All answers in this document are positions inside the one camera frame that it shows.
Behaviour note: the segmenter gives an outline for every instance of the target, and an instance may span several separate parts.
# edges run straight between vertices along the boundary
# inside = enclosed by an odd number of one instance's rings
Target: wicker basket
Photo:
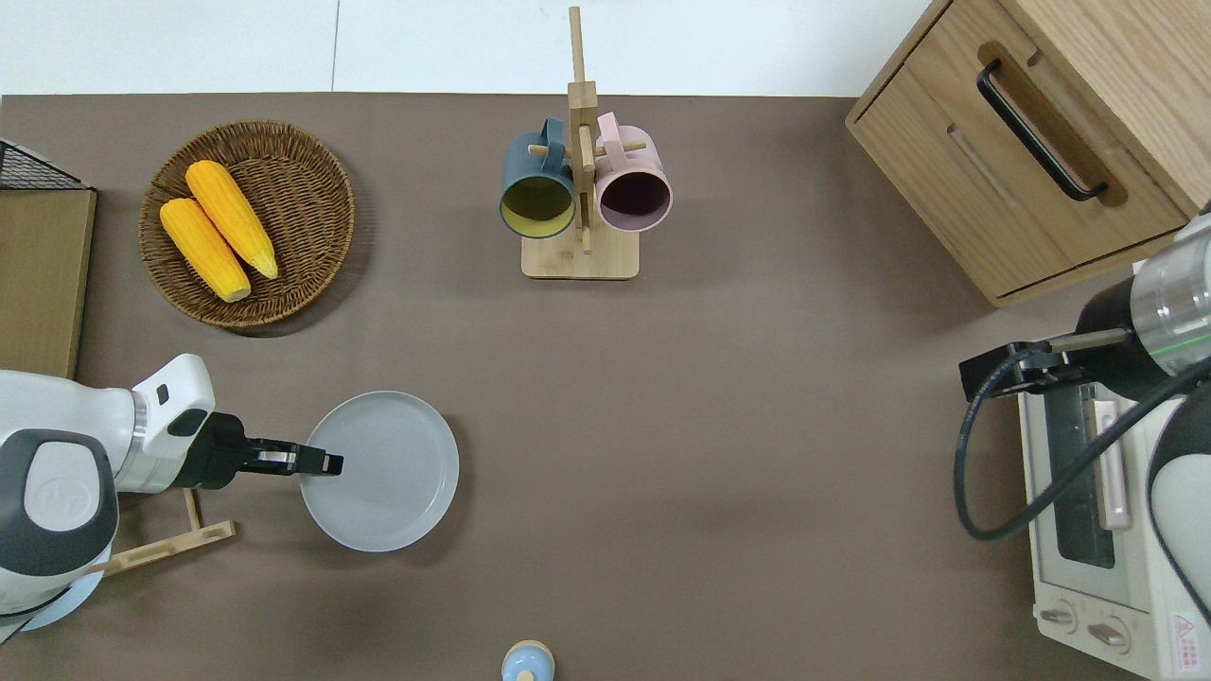
[[[202,282],[160,224],[160,206],[189,196],[185,168],[210,159],[231,172],[274,244],[281,275],[245,265],[252,293],[224,303]],[[139,213],[139,252],[151,282],[185,315],[222,328],[283,320],[332,284],[354,238],[354,191],[340,161],[291,124],[240,121],[214,127],[160,168]]]

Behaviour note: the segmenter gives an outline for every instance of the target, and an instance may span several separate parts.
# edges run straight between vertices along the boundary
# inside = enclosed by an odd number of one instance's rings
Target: yellow corn cob
[[[160,206],[160,223],[189,267],[219,298],[234,303],[248,297],[248,275],[196,201],[173,199]]]
[[[185,182],[236,254],[269,279],[277,279],[274,245],[231,173],[214,161],[195,161]]]

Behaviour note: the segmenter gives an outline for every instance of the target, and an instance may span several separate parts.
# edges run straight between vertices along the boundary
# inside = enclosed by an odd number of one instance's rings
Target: toaster oven
[[[1155,680],[1211,680],[1211,634],[1149,521],[1148,462],[1180,401],[1157,408],[1029,525],[1039,631]],[[1022,393],[1027,497],[1132,406],[1091,383]]]

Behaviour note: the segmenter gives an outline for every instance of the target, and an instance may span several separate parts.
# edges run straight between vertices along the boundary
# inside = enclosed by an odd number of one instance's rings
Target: round plate
[[[173,245],[160,206],[189,196],[185,170],[210,159],[226,166],[260,218],[281,275],[245,265],[252,293],[224,303]],[[310,133],[280,121],[239,121],[208,130],[165,162],[143,198],[139,252],[151,282],[185,315],[222,328],[286,319],[315,301],[340,270],[354,238],[354,190],[340,161]]]
[[[437,410],[406,393],[344,402],[308,445],[345,457],[340,475],[304,475],[300,486],[315,522],[350,549],[402,549],[429,533],[454,498],[454,434]]]
[[[109,553],[114,548],[113,544],[105,546],[105,550],[97,556],[97,560],[92,561],[92,565],[105,562],[109,560]],[[67,594],[58,597],[51,607],[44,610],[42,612],[35,614],[33,619],[25,623],[22,631],[33,631],[34,629],[41,629],[47,624],[54,624],[56,622],[63,619],[78,607],[82,606],[85,600],[92,595],[93,590],[97,589],[97,584],[101,584],[101,578],[104,572],[93,572],[92,574],[85,574],[84,577],[76,579],[71,583],[71,588],[68,589]]]

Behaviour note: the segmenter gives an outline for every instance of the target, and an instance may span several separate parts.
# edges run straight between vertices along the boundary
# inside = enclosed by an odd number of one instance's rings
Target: oven door
[[[1102,385],[1022,395],[1027,497],[1051,483],[1131,402]],[[1157,437],[1172,411],[1149,414],[1081,474],[1034,520],[1035,578],[1073,591],[1150,612],[1144,550],[1152,527],[1143,481]]]

